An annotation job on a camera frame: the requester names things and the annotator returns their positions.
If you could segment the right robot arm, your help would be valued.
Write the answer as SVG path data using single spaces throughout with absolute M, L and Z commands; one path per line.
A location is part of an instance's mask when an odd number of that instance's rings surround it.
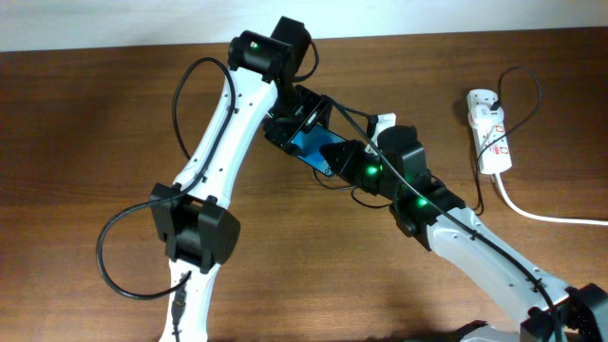
M 607 293 L 575 288 L 547 273 L 493 234 L 465 202 L 435 180 L 415 128 L 395 126 L 377 140 L 324 143 L 335 175 L 391 201 L 398 228 L 449 261 L 484 290 L 517 328 L 520 341 L 607 338 Z

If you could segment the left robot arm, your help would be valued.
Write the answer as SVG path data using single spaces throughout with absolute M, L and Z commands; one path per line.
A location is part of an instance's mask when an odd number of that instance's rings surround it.
M 329 105 L 302 86 L 298 70 L 314 42 L 303 23 L 282 17 L 271 36 L 244 31 L 229 46 L 223 95 L 202 140 L 171 186 L 156 184 L 152 214 L 171 282 L 161 340 L 205 341 L 219 268 L 234 252 L 239 221 L 229 213 L 243 158 L 259 128 L 291 156 L 295 137 L 329 122 Z

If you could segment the blue screen smartphone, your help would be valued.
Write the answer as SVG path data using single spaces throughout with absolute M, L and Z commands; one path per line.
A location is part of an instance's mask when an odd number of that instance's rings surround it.
M 309 133 L 300 131 L 292 139 L 292 143 L 300 149 L 300 154 L 297 157 L 327 177 L 332 177 L 333 171 L 321 155 L 320 147 L 325 144 L 342 143 L 344 141 L 344 138 L 321 125 L 316 125 Z

